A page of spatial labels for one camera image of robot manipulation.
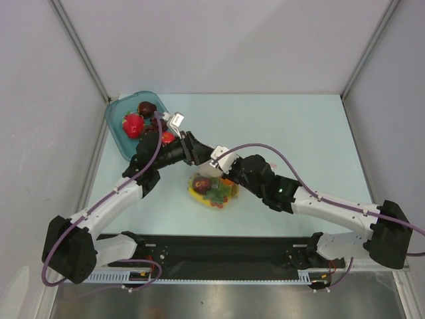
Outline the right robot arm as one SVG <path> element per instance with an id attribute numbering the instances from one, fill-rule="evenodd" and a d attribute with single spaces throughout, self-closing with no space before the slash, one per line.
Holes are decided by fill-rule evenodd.
<path id="1" fill-rule="evenodd" d="M 328 198 L 299 181 L 278 175 L 259 155 L 226 156 L 219 162 L 227 179 L 249 190 L 277 212 L 309 215 L 346 228 L 346 233 L 315 233 L 306 250 L 307 261 L 323 266 L 329 259 L 369 256 L 376 263 L 399 270 L 404 266 L 412 230 L 400 206 Z"/>

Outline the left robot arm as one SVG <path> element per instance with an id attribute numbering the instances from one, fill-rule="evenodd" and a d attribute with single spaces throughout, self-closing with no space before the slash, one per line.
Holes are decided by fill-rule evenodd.
<path id="1" fill-rule="evenodd" d="M 84 282 L 94 269 L 127 261 L 138 266 L 145 261 L 142 240 L 130 232 L 100 239 L 102 231 L 127 208 L 147 196 L 160 180 L 159 170 L 183 161 L 201 165 L 211 160 L 214 149 L 183 132 L 163 144 L 159 132 L 141 135 L 129 167 L 116 186 L 99 202 L 69 218 L 56 216 L 48 225 L 42 252 L 42 282 L 51 286 L 46 272 L 52 269 L 64 280 Z"/>

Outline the clear zip top bag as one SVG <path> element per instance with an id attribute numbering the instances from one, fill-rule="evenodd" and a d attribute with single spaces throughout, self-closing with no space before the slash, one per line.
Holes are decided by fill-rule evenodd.
<path id="1" fill-rule="evenodd" d="M 268 183 L 275 176 L 273 168 L 267 162 L 245 165 L 237 161 L 227 173 L 206 163 L 191 175 L 187 189 L 189 195 L 200 204 L 223 210 L 238 199 L 241 189 L 256 197 L 264 195 Z"/>

